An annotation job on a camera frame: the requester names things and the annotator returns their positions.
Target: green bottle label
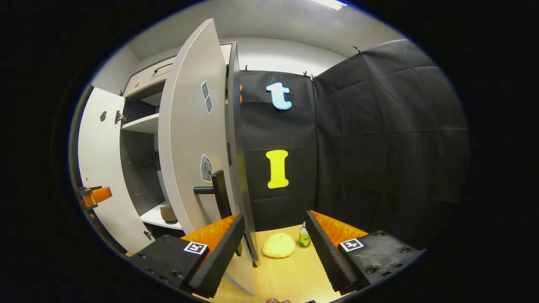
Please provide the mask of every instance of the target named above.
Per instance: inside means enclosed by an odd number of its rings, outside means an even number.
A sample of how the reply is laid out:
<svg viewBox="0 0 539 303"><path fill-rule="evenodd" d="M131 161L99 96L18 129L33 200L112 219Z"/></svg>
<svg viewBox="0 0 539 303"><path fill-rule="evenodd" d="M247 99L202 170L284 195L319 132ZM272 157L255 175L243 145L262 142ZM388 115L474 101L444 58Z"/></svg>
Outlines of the green bottle label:
<svg viewBox="0 0 539 303"><path fill-rule="evenodd" d="M308 247L310 245L310 236L300 233L300 247Z"/></svg>

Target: wooden table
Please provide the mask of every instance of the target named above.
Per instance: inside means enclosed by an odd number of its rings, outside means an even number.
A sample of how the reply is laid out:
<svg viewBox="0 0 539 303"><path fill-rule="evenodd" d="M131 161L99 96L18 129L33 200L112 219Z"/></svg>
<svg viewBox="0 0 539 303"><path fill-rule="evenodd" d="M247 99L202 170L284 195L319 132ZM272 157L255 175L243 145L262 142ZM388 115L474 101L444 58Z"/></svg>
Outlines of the wooden table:
<svg viewBox="0 0 539 303"><path fill-rule="evenodd" d="M333 291L314 246L311 245L306 249L299 247L300 228L301 225L296 225L256 233L260 256L258 268L253 268L256 296L248 295L226 279L222 279L215 297L203 299L210 302L265 303L269 298L276 298L280 301L288 299L292 303L305 303L311 300L323 303L340 298L339 292ZM266 239L278 232L285 232L296 241L296 249L287 258L270 258L262 253Z"/></svg>

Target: black cloth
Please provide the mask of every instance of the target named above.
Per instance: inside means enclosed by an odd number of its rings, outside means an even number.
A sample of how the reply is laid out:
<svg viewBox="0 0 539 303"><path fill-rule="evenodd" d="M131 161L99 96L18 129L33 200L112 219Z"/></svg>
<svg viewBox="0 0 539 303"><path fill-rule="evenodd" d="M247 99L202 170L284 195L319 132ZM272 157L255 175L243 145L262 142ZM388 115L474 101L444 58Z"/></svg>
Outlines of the black cloth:
<svg viewBox="0 0 539 303"><path fill-rule="evenodd" d="M241 125L244 135L247 184L257 231L301 224L305 211L314 209L316 193L316 132L312 81L303 76L249 71L240 73L243 87ZM285 111L272 104L266 86L283 83L290 89ZM289 185L268 188L270 161L266 152L283 149Z"/></svg>
<svg viewBox="0 0 539 303"><path fill-rule="evenodd" d="M459 201L469 162L464 111L442 70L398 40L326 70L314 91L315 209L425 248Z"/></svg>

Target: open cabinet door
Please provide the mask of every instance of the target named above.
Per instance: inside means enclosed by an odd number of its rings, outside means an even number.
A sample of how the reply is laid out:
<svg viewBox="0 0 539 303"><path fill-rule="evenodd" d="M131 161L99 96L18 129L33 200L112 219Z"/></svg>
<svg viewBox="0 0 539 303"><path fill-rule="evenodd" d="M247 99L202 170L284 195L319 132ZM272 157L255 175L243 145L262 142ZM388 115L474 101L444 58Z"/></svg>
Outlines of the open cabinet door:
<svg viewBox="0 0 539 303"><path fill-rule="evenodd" d="M225 127L226 63L213 19L204 21L180 49L161 97L158 145L163 183L172 209L186 234L220 219L214 195L195 195L210 187L222 170L233 213ZM254 294L252 258L245 239L225 278Z"/></svg>
<svg viewBox="0 0 539 303"><path fill-rule="evenodd" d="M148 232L137 214L120 160L120 121L115 123L116 111L123 112L125 98L94 88L80 121L78 157L83 186L110 187L112 197L99 203L95 214L107 231L134 254L148 246Z"/></svg>

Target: yellow bun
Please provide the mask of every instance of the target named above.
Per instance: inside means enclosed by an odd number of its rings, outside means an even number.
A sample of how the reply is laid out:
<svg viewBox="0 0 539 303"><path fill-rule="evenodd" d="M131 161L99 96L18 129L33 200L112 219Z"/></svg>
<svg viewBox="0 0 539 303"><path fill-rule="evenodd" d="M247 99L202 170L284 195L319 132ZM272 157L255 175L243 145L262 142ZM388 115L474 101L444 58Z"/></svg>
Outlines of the yellow bun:
<svg viewBox="0 0 539 303"><path fill-rule="evenodd" d="M273 258L286 258L290 256L296 248L296 242L287 233L276 233L271 235L262 247L262 252Z"/></svg>

